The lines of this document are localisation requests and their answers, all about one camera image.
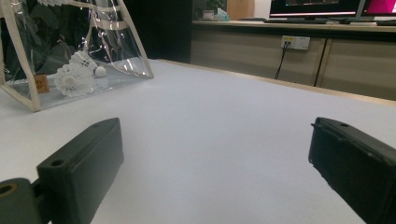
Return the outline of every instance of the wall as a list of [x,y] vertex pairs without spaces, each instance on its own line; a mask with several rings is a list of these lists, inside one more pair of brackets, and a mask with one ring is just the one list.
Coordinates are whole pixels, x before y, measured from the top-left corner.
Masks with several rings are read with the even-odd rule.
[[227,13],[231,21],[254,17],[256,0],[227,0]]
[[268,19],[270,15],[271,0],[256,0],[254,17]]
[[134,0],[125,5],[150,59],[190,62],[192,0]]

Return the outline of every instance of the white tabletop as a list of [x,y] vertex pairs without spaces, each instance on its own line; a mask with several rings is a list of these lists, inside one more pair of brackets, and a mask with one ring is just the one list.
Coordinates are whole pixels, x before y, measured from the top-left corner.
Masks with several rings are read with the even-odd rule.
[[0,91],[0,180],[119,117],[125,163],[92,223],[363,223],[308,162],[316,117],[396,147],[396,107],[150,61],[156,75],[31,113]]

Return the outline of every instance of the wooden cabinet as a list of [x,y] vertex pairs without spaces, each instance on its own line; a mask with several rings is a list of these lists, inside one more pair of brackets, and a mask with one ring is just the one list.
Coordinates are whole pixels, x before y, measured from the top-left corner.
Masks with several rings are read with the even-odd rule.
[[195,21],[191,63],[274,78],[282,35],[311,39],[286,51],[280,80],[396,101],[395,27]]
[[232,21],[254,17],[254,0],[227,0],[227,13]]

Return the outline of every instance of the dark wall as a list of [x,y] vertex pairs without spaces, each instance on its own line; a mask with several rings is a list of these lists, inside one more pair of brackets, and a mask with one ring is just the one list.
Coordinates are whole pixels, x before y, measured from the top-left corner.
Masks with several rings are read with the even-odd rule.
[[194,0],[194,9],[200,8],[202,10],[206,9],[206,0]]
[[192,0],[125,0],[150,59],[190,62]]

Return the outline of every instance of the black cable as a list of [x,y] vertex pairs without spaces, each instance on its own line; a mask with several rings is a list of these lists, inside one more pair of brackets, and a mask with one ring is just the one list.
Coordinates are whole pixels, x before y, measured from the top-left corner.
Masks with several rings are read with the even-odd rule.
[[285,42],[285,44],[283,45],[282,59],[280,61],[279,67],[277,68],[275,79],[279,78],[280,68],[282,67],[283,59],[285,58],[286,50],[288,49],[289,44],[290,42]]
[[324,41],[324,48],[323,48],[323,51],[322,51],[321,56],[320,56],[319,68],[318,68],[318,71],[317,71],[317,75],[315,77],[314,87],[316,87],[317,84],[318,84],[318,78],[319,78],[319,74],[320,74],[320,69],[321,69],[321,65],[322,65],[322,62],[323,62],[324,53],[326,52],[327,40],[328,39],[326,38],[326,40]]

